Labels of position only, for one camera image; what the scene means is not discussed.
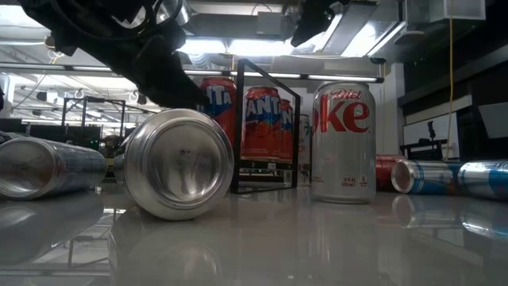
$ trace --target fluorescent light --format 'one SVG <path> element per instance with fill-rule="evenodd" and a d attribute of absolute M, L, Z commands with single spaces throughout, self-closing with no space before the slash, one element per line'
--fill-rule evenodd
<path fill-rule="evenodd" d="M 341 56 L 365 56 L 374 45 L 375 29 L 371 23 L 367 23 L 352 39 Z"/>
<path fill-rule="evenodd" d="M 43 69 L 43 70 L 65 70 L 64 66 L 54 64 L 14 64 L 2 63 L 2 68 L 23 68 L 23 69 Z"/>
<path fill-rule="evenodd" d="M 340 81 L 349 81 L 349 82 L 357 82 L 357 83 L 375 83 L 377 81 L 377 78 L 342 76 L 342 75 L 309 75 L 309 79 L 340 80 Z"/>
<path fill-rule="evenodd" d="M 388 36 L 386 36 L 374 48 L 372 48 L 370 52 L 367 53 L 367 56 L 373 56 L 375 53 L 377 53 L 385 44 L 387 44 L 391 40 L 391 38 L 395 37 L 395 35 L 397 35 L 398 32 L 400 32 L 400 30 L 402 30 L 404 27 L 406 27 L 405 21 L 398 24 L 398 26 L 393 31 L 391 31 L 391 33 L 389 33 Z"/>
<path fill-rule="evenodd" d="M 33 123 L 49 123 L 49 124 L 62 124 L 61 120 L 44 120 L 44 119 L 22 119 L 23 122 L 33 122 Z M 80 120 L 66 120 L 66 124 L 81 124 Z M 120 127 L 120 122 L 93 122 L 86 120 L 86 124 L 93 124 L 99 126 L 109 126 L 109 127 Z M 124 123 L 124 127 L 132 128 L 136 127 L 136 123 L 126 122 Z"/>
<path fill-rule="evenodd" d="M 178 51 L 187 54 L 223 53 L 225 45 L 220 40 L 187 39 Z"/>
<path fill-rule="evenodd" d="M 299 79 L 299 74 L 285 74 L 285 73 L 277 73 L 277 72 L 268 72 L 268 74 L 271 77 L 278 78 L 278 79 Z M 231 71 L 232 76 L 237 76 L 238 71 Z M 244 72 L 244 75 L 247 77 L 262 77 L 262 75 L 259 72 L 254 71 L 246 71 Z"/>
<path fill-rule="evenodd" d="M 262 40 L 233 40 L 228 48 L 228 52 L 239 56 L 284 56 L 292 50 L 289 41 Z"/>
<path fill-rule="evenodd" d="M 83 72 L 112 72 L 111 68 L 108 67 L 72 67 L 76 71 L 83 71 Z"/>
<path fill-rule="evenodd" d="M 328 43 L 330 37 L 332 36 L 333 32 L 335 32 L 335 29 L 339 25 L 339 23 L 342 20 L 342 14 L 335 15 L 335 18 L 332 20 L 332 23 L 324 33 L 320 33 L 316 36 L 314 36 L 310 41 L 314 43 L 314 52 L 321 51 L 326 43 Z"/>
<path fill-rule="evenodd" d="M 268 74 L 275 77 L 275 78 L 280 78 L 280 79 L 299 79 L 300 78 L 300 75 L 298 75 L 298 74 L 281 74 L 281 73 L 276 73 L 276 72 L 270 72 Z"/>
<path fill-rule="evenodd" d="M 77 103 L 76 106 L 81 108 L 81 109 L 84 108 L 84 106 L 82 104 L 79 104 L 79 103 Z M 88 111 L 87 110 L 87 111 L 85 111 L 85 113 L 88 114 L 88 115 L 91 115 L 91 116 L 95 116 L 96 118 L 101 118 L 102 117 L 102 114 L 100 114 L 99 112 L 95 112 L 95 111 Z"/>
<path fill-rule="evenodd" d="M 186 75 L 222 75 L 220 71 L 184 71 Z"/>

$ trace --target can lid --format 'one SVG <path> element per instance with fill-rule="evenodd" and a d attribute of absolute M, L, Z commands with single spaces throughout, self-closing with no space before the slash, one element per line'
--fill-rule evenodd
<path fill-rule="evenodd" d="M 134 199 L 161 218 L 208 211 L 233 178 L 233 148 L 222 128 L 195 110 L 152 116 L 128 144 L 125 182 Z"/>
<path fill-rule="evenodd" d="M 395 190 L 407 194 L 414 185 L 414 169 L 409 160 L 400 160 L 391 169 L 391 182 Z"/>
<path fill-rule="evenodd" d="M 11 199 L 42 195 L 54 180 L 56 159 L 42 140 L 20 137 L 0 145 L 0 162 L 0 193 Z"/>
<path fill-rule="evenodd" d="M 317 91 L 321 91 L 323 88 L 326 88 L 326 87 L 329 87 L 331 85 L 334 85 L 334 84 L 344 84 L 344 85 L 360 85 L 360 86 L 363 86 L 363 87 L 366 87 L 367 89 L 369 88 L 368 84 L 366 83 L 357 83 L 357 82 L 349 82 L 349 81 L 336 81 L 336 82 L 331 82 L 331 83 L 325 83 L 323 85 L 321 85 L 320 87 L 317 88 Z"/>

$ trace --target yellow cable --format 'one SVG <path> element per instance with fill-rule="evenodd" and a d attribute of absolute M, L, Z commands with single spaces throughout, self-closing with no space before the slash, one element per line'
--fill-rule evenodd
<path fill-rule="evenodd" d="M 453 1 L 450 0 L 450 112 L 448 114 L 448 140 L 446 142 L 446 160 L 450 156 L 450 137 L 452 136 L 453 112 Z"/>

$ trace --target diet coke logo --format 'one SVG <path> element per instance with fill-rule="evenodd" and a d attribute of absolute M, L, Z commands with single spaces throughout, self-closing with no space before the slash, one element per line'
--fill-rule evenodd
<path fill-rule="evenodd" d="M 328 95 L 323 95 L 319 100 L 319 111 L 314 108 L 314 126 L 312 134 L 314 134 L 318 128 L 322 133 L 328 132 L 328 123 L 331 124 L 336 132 L 347 132 L 353 133 L 365 133 L 368 131 L 368 126 L 359 125 L 361 121 L 369 118 L 370 110 L 367 104 L 363 102 L 351 102 L 339 101 L 335 107 L 329 110 Z"/>
<path fill-rule="evenodd" d="M 346 91 L 344 88 L 337 88 L 336 90 L 330 91 L 328 94 L 325 94 L 325 96 L 327 97 L 331 96 L 332 99 L 361 99 L 362 92 L 354 90 Z"/>

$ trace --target silver diet coke can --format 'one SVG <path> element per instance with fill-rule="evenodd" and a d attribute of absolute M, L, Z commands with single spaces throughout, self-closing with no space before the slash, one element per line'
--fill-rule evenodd
<path fill-rule="evenodd" d="M 314 99 L 315 198 L 368 203 L 375 195 L 375 100 L 367 84 L 328 83 Z"/>

